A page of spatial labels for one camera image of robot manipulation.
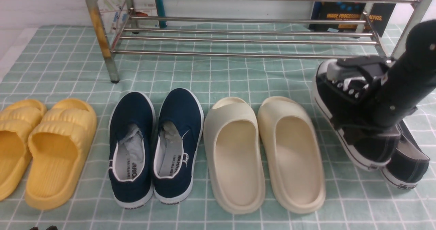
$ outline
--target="slide sandal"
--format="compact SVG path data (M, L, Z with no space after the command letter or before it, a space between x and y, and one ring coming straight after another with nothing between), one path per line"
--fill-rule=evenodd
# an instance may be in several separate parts
M72 196L94 139L97 115L76 98L56 103L29 136L33 156L25 199L40 210L61 206Z
M321 208L326 197L323 164L304 108L289 98L270 97L257 119L277 201L299 214Z
M251 107L236 97L219 100L206 117L203 137L217 203L233 214L256 211L265 199L265 176Z
M47 108L40 101L18 101L0 112L0 200L17 188L32 159L28 148L30 132Z

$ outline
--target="white wall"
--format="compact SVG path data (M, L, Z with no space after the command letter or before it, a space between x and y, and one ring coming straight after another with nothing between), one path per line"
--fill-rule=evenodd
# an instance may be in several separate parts
M0 0L0 7L0 29L91 25L84 0ZM168 16L301 19L310 17L311 9L310 2L165 0ZM397 5L390 22L405 23L410 14L410 5ZM431 18L436 18L436 0L425 16Z

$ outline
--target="yellow slide sandal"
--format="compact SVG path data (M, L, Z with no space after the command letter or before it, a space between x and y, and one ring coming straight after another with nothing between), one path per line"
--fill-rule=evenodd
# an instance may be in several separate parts
M0 200L17 188L32 156L28 136L47 112L40 101L18 101L0 112Z
M40 210L61 206L72 196L94 139L97 115L75 98L56 103L30 134L33 156L26 202Z

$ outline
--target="green checkered mat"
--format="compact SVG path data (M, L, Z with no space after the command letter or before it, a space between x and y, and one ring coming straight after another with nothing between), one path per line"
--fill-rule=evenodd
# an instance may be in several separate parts
M298 25L197 25L201 29L275 29L304 31ZM383 41L392 50L401 34L389 25ZM271 36L244 36L277 39ZM210 43L123 42L121 48L148 50L198 50L212 52L376 53L374 47L331 45L256 45ZM28 230L56 225L63 230L428 230L436 223L435 163L414 190L388 187L379 172L353 166L335 134L313 106L310 83L320 61L204 57L117 56L121 81L112 84L99 51L93 28L51 26L40 28L11 71L0 83L2 108L24 98L35 98L48 108L68 97L90 103L98 115L98 130L73 197L51 211L30 208L24 201L27 175L16 191L0 202L0 229ZM192 90L205 114L220 98L237 96L257 112L269 96L281 95L300 103L317 128L323 157L327 199L316 213L297 215L274 198L266 157L266 200L248 215L226 213L214 200L201 143L194 172L193 190L179 205L152 199L137 210L123 210L112 199L107 176L109 115L129 91L146 93L156 110L174 88ZM436 104L428 96L407 124L423 151L436 159Z

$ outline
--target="shoe rack leg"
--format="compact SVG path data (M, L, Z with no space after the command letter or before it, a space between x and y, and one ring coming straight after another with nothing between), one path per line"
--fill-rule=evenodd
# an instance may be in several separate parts
M406 27L404 28L403 33L400 36L400 39L398 39L397 45L394 48L394 51L392 52L392 57L395 59L398 59L405 51L406 51L406 39L410 32L410 30L417 25L421 20L423 19L425 13L427 12L427 9L429 8L430 4L433 0L419 0L415 6L414 11L411 14L411 17L409 21L407 22Z
M134 0L126 0L126 5L127 5L127 11L130 12L131 16L135 16L135 6L134 6ZM130 26L132 28L138 28L138 21L136 19L131 19L131 24Z
M100 14L100 8L97 4L98 0L85 0L88 7L89 16L91 17L92 25L94 26L95 34L97 36L98 44L102 51L103 59L106 64L106 68L109 73L110 81L113 83L118 83L120 81L120 76L116 69L113 54L110 51L108 37L106 35L105 27L102 21L102 15Z

